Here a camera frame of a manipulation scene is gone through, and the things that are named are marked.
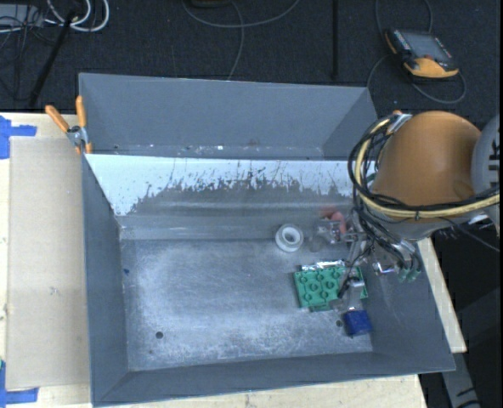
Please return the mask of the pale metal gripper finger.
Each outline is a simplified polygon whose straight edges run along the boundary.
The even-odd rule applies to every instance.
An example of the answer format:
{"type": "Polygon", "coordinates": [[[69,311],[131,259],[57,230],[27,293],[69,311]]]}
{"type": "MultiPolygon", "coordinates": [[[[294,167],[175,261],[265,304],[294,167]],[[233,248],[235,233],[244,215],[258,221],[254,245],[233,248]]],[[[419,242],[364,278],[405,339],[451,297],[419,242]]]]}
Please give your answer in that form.
{"type": "Polygon", "coordinates": [[[358,311],[363,308],[361,296],[365,289],[365,282],[363,280],[351,280],[348,283],[347,291],[347,311],[358,311]]]}

